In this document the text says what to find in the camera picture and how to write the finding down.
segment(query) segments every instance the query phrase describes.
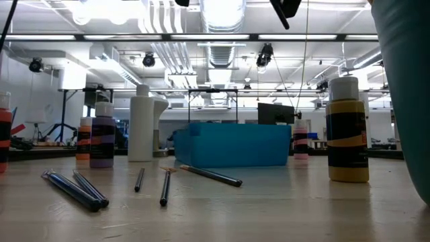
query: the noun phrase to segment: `computer monitor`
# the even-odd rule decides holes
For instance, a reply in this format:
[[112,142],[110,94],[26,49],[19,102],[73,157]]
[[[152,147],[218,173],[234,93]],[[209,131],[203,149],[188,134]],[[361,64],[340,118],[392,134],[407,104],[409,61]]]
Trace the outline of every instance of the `computer monitor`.
[[294,123],[294,107],[258,103],[258,124]]

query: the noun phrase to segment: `red paint bottle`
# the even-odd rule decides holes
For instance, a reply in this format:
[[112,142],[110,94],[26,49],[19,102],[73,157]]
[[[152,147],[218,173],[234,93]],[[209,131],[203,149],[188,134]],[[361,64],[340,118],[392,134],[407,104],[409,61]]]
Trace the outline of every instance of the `red paint bottle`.
[[11,144],[12,113],[9,111],[11,94],[0,91],[0,173],[7,170]]

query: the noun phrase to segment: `black paintbrush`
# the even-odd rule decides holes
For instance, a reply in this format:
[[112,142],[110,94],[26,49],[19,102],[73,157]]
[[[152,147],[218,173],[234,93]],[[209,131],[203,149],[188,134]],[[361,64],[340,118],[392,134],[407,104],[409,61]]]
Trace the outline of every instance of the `black paintbrush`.
[[140,168],[139,176],[137,177],[136,185],[134,186],[135,192],[139,192],[139,190],[140,190],[140,186],[142,185],[144,172],[145,172],[145,168]]

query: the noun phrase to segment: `paintbrush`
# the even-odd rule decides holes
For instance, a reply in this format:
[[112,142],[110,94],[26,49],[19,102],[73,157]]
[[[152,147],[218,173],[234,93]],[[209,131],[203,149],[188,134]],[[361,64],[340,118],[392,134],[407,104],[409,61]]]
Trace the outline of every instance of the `paintbrush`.
[[221,175],[219,173],[213,172],[213,171],[206,171],[203,169],[195,168],[189,165],[181,165],[181,169],[184,169],[186,171],[190,171],[192,173],[196,173],[198,175],[202,175],[204,177],[215,179],[219,182],[223,182],[228,185],[232,185],[235,187],[240,187],[242,185],[242,181],[239,179],[231,178],[226,175]]
[[170,168],[170,167],[160,167],[160,168],[166,171],[166,176],[164,177],[163,192],[161,193],[161,198],[160,198],[160,205],[166,206],[169,200],[170,175],[173,172],[176,172],[176,169]]
[[139,176],[137,177],[136,185],[134,186],[134,191],[139,192],[140,186],[142,185],[143,173],[145,172],[145,168],[140,168]]
[[86,191],[94,198],[97,198],[101,202],[102,208],[105,208],[109,205],[109,200],[101,192],[99,192],[99,190],[97,190],[97,188],[95,188],[93,184],[91,184],[87,180],[87,178],[81,175],[77,170],[73,170],[73,178],[82,187],[84,191]]
[[61,174],[47,170],[42,174],[42,178],[47,179],[52,184],[66,192],[72,198],[76,199],[92,212],[97,212],[101,208],[101,202],[82,190],[79,186],[65,178]]

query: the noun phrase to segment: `ceiling duct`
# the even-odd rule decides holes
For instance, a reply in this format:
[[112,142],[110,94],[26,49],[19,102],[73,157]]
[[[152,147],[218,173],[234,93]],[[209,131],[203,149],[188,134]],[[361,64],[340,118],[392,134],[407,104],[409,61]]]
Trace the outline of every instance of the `ceiling duct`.
[[[200,0],[202,24],[206,33],[231,34],[242,30],[245,18],[246,0]],[[215,70],[208,71],[212,83],[223,84],[224,88],[230,81],[232,71],[226,70],[233,60],[234,42],[223,42],[226,46],[206,47],[208,67]],[[225,93],[214,93],[212,99],[215,104],[223,104]]]
[[353,62],[354,69],[363,69],[382,61],[381,48],[377,47]]
[[[245,16],[245,0],[200,0],[206,33],[238,33]],[[234,47],[207,47],[209,63],[215,68],[227,68],[234,58]]]

